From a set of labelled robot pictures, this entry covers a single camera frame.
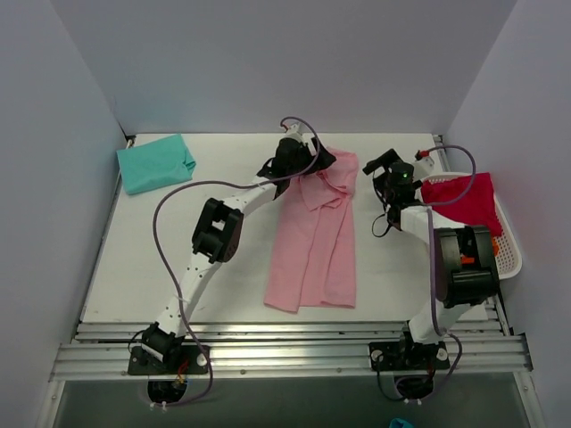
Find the pink t-shirt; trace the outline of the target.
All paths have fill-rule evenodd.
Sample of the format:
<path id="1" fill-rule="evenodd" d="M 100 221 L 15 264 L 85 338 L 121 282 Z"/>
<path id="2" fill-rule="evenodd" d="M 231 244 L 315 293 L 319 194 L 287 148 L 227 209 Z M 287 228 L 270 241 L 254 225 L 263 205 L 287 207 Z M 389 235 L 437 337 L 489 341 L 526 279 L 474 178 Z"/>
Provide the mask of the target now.
<path id="1" fill-rule="evenodd" d="M 284 193 L 271 252 L 265 306 L 287 313 L 301 307 L 356 306 L 352 198 L 359 160 L 331 149 L 334 163 L 291 180 Z"/>

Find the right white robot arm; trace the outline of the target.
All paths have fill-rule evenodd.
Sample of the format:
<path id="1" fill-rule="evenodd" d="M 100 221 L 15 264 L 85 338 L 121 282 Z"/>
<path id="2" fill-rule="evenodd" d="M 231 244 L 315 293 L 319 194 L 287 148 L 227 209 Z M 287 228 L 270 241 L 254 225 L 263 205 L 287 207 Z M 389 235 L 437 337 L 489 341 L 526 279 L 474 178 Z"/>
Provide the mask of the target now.
<path id="1" fill-rule="evenodd" d="M 439 342 L 466 312 L 500 289 L 490 229 L 460 223 L 435 211 L 459 202 L 476 181 L 473 155 L 460 146 L 454 148 L 467 155 L 471 174 L 463 191 L 445 202 L 420 198 L 420 188 L 432 171 L 427 163 L 435 147 L 417 152 L 412 163 L 390 149 L 362 169 L 367 176 L 383 170 L 372 179 L 372 185 L 384 209 L 386 230 L 414 236 L 429 250 L 429 300 L 408 321 L 410 337 L 396 346 L 397 359 L 409 368 L 427 359 L 428 344 Z"/>

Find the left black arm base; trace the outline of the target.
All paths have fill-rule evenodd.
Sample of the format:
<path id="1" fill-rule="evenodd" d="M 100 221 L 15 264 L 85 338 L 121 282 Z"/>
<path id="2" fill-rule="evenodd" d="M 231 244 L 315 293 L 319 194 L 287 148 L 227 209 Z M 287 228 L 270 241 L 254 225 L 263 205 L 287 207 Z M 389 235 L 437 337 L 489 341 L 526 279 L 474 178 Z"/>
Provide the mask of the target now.
<path id="1" fill-rule="evenodd" d="M 158 323 L 134 334 L 127 345 L 127 374 L 131 376 L 170 375 L 170 380 L 149 380 L 144 398 L 149 407 L 166 411 L 205 399 L 213 386 L 211 348 L 201 342 L 189 344 L 183 336 L 163 332 Z M 207 375 L 203 391 L 189 396 L 192 375 Z"/>

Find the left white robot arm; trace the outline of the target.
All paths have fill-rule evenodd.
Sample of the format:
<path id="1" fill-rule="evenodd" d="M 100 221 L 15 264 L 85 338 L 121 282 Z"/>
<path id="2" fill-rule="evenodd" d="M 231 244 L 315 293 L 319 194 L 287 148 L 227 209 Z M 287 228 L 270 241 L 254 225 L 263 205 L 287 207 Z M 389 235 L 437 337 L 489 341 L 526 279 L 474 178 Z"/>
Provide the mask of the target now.
<path id="1" fill-rule="evenodd" d="M 249 184 L 203 180 L 179 186 L 159 201 L 153 213 L 153 240 L 175 286 L 175 295 L 142 334 L 142 347 L 149 352 L 147 361 L 151 367 L 160 374 L 173 372 L 179 365 L 183 341 L 188 335 L 198 348 L 202 347 L 190 328 L 190 315 L 213 275 L 236 254 L 246 217 L 276 200 L 292 179 L 327 169 L 334 162 L 335 156 L 323 146 L 318 136 L 305 143 L 300 136 L 288 134 L 280 139 L 275 155 L 264 163 Z M 158 218 L 170 197 L 200 185 L 221 185 L 236 189 L 238 193 L 205 202 L 192 234 L 191 258 L 183 278 L 178 280 L 160 244 Z"/>

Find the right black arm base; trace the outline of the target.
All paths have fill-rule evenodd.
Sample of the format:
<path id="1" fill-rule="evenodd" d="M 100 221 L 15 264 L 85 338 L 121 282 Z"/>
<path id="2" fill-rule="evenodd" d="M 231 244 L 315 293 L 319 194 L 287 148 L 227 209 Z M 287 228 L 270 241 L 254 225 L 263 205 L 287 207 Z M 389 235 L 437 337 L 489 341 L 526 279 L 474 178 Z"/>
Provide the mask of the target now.
<path id="1" fill-rule="evenodd" d="M 370 342 L 368 358 L 381 394 L 392 402 L 420 404 L 435 391 L 435 377 L 451 362 L 444 342 L 420 344 L 408 331 L 398 341 Z"/>

